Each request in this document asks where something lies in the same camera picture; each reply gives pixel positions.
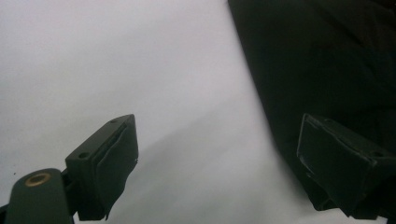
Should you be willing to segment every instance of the screw hole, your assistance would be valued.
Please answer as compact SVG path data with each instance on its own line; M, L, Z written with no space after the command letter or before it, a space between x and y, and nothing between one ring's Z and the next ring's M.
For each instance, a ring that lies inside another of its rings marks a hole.
M90 155L90 153L88 153L88 152L83 152L83 153L79 154L78 157L79 157L80 159L84 159L84 158L87 158L89 155Z
M50 174L47 173L33 175L26 180L25 185L27 187L35 187L47 182L49 179L50 179Z

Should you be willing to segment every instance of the brass grommet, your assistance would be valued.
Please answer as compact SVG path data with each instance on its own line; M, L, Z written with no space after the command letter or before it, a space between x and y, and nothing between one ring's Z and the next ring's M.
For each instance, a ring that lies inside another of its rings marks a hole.
M26 181L25 185L27 187L35 187L44 184L50 179L50 174L40 173L37 175L30 176Z

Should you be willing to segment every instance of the dark fabric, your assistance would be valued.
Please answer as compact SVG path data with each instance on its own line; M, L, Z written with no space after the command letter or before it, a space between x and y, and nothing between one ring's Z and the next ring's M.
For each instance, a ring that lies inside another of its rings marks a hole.
M276 146L318 210L333 208L296 157L303 113L396 153L396 17L388 0L230 0Z

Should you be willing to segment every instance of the white background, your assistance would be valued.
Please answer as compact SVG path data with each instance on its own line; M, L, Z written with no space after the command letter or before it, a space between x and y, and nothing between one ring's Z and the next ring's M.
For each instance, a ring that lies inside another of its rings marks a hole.
M224 0L1 1L0 204L132 113L140 159L106 223L385 223L313 209L238 41Z

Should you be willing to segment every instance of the black plastic part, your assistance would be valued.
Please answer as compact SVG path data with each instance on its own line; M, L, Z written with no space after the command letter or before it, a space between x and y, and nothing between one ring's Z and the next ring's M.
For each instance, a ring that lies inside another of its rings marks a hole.
M8 204L0 207L0 223L6 222Z
M11 192L6 223L74 223L69 216L61 172L40 170L17 181Z
M100 220L123 193L137 164L134 115L113 119L66 158L67 179L78 183L80 220Z
M396 156L336 121L305 114L297 153L307 175L347 216L376 219L396 204L381 199L395 193L387 185L396 177Z
M304 113L396 153L396 14L377 2L229 0L276 149L319 211L337 205L296 157Z

